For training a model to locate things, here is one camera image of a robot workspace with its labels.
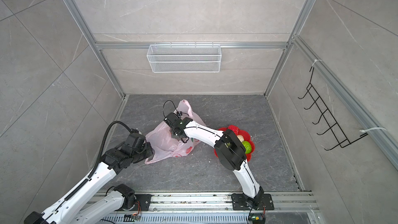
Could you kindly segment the pink plastic bag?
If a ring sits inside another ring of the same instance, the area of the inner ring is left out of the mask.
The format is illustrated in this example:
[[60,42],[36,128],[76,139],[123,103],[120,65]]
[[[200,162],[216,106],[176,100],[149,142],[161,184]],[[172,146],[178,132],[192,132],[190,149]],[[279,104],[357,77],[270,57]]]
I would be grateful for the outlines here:
[[[189,117],[205,126],[203,120],[192,110],[187,100],[181,100],[177,110],[183,112],[182,118]],[[153,131],[149,132],[146,135],[146,140],[150,143],[153,150],[153,157],[145,160],[146,165],[171,157],[185,157],[200,143],[199,140],[192,138],[188,138],[186,143],[172,138],[171,129],[165,122],[161,122]]]

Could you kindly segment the red fake apple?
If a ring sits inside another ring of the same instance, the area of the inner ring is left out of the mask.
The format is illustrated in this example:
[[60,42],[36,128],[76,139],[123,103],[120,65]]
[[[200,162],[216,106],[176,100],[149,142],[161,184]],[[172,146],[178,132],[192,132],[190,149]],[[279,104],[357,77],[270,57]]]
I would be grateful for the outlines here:
[[231,130],[235,135],[238,135],[240,131],[240,129],[235,125],[228,126],[228,129]]

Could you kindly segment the cream fake fruit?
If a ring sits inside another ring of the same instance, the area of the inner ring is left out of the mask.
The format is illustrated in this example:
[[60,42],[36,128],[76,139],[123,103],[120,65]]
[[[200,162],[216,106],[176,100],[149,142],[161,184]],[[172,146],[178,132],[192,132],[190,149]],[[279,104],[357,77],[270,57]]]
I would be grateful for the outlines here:
[[242,143],[245,141],[244,137],[242,135],[238,135],[237,138],[239,139],[239,141]]

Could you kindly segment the red flower-shaped bowl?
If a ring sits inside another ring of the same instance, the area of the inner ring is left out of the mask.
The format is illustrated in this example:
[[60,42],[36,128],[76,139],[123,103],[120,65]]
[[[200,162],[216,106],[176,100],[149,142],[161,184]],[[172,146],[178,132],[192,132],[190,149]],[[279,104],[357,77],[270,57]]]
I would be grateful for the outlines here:
[[[231,135],[233,132],[228,129],[228,127],[222,127],[218,129],[221,132],[226,132]],[[238,135],[242,135],[245,139],[245,141],[249,141],[252,145],[252,153],[255,151],[255,144],[251,140],[251,136],[248,132],[241,130],[239,131]],[[224,146],[226,147],[225,149],[222,148],[221,150],[214,149],[214,154],[217,158],[219,158],[219,155],[223,155],[225,157],[225,160],[232,158],[234,162],[240,161],[240,162],[249,162],[251,160],[252,153],[250,154],[245,154],[245,148],[243,146],[242,151],[240,151],[240,146],[234,143],[234,139],[230,139],[230,136],[227,136],[226,138],[223,139]]]

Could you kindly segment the green fake lime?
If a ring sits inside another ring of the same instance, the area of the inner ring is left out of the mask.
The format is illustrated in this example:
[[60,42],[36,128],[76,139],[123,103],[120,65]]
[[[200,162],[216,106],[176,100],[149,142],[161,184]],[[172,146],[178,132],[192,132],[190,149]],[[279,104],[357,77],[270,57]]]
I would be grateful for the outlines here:
[[252,145],[249,141],[243,141],[242,145],[245,148],[245,154],[250,154],[252,153]]

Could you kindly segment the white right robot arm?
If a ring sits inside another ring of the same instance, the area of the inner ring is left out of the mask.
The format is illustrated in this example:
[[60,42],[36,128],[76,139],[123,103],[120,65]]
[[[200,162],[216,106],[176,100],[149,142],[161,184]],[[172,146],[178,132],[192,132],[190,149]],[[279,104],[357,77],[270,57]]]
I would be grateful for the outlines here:
[[170,127],[172,138],[184,143],[192,138],[211,146],[220,163],[238,179],[246,206],[256,210],[262,206],[264,190],[249,168],[245,147],[232,130],[214,130],[189,117],[180,118],[173,112],[165,116],[164,122]]

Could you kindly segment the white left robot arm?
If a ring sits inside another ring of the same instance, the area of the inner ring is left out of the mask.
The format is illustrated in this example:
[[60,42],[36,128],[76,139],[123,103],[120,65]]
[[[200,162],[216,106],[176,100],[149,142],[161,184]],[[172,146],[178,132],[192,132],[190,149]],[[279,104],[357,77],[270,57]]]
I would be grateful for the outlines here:
[[111,192],[88,208],[89,200],[111,179],[131,164],[152,156],[152,148],[144,135],[128,129],[127,139],[115,148],[104,152],[101,144],[93,169],[60,200],[41,213],[32,212],[26,224],[94,224],[115,210],[138,207],[135,191],[125,184],[112,187]]

